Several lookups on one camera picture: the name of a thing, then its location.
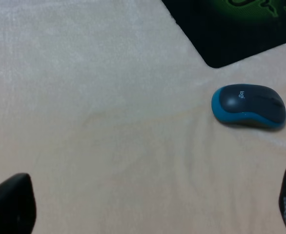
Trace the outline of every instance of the green logo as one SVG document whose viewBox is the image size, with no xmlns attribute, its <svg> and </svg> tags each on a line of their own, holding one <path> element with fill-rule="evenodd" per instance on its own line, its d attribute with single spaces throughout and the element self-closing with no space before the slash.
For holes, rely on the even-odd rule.
<svg viewBox="0 0 286 234">
<path fill-rule="evenodd" d="M 269 11 L 273 17 L 278 17 L 277 10 L 275 7 L 271 4 L 271 0 L 227 0 L 227 2 L 235 7 L 244 7 L 247 6 L 253 2 L 259 2 L 259 6 Z"/>
</svg>

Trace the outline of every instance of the mouse button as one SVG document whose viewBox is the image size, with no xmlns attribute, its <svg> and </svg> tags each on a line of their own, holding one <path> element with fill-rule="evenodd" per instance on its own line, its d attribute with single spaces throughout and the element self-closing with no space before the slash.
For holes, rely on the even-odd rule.
<svg viewBox="0 0 286 234">
<path fill-rule="evenodd" d="M 275 91 L 274 91 L 274 93 L 272 93 L 270 98 L 271 98 L 271 100 L 278 102 L 280 105 L 285 106 L 282 98 Z"/>
<path fill-rule="evenodd" d="M 276 100 L 273 98 L 273 102 L 272 102 L 273 105 L 276 105 L 278 107 L 284 107 L 284 103 L 281 103 L 279 100 Z"/>
<path fill-rule="evenodd" d="M 275 99 L 284 105 L 283 100 L 280 97 L 280 95 L 275 90 L 273 90 L 271 88 L 261 86 L 261 89 L 259 89 L 259 92 L 257 92 L 257 93 L 259 96 Z"/>
<path fill-rule="evenodd" d="M 251 112 L 259 114 L 272 122 L 282 123 L 286 118 L 286 111 L 283 105 L 276 105 L 272 101 L 265 99 L 257 98 L 248 108 Z"/>
</svg>

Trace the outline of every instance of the blue and black mouse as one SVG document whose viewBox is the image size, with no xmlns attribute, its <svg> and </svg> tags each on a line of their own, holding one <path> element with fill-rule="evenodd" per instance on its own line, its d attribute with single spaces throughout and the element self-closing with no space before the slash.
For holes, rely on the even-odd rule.
<svg viewBox="0 0 286 234">
<path fill-rule="evenodd" d="M 261 85 L 233 84 L 215 92 L 212 112 L 221 123 L 262 128 L 281 128 L 285 105 L 273 89 Z"/>
</svg>

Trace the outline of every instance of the logi logo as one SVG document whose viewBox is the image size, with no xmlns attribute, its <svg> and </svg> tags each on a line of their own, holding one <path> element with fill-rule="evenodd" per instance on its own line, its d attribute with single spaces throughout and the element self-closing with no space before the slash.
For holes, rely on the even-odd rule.
<svg viewBox="0 0 286 234">
<path fill-rule="evenodd" d="M 245 92 L 245 91 L 240 91 L 240 95 L 239 95 L 240 98 L 245 98 L 245 97 L 244 97 L 244 92 Z"/>
</svg>

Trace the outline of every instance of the mouse pad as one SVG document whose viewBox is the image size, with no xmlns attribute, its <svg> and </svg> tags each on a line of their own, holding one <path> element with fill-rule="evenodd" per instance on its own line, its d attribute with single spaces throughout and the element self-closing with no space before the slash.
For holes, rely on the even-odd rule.
<svg viewBox="0 0 286 234">
<path fill-rule="evenodd" d="M 211 67 L 286 43 L 286 0 L 162 1 Z"/>
</svg>

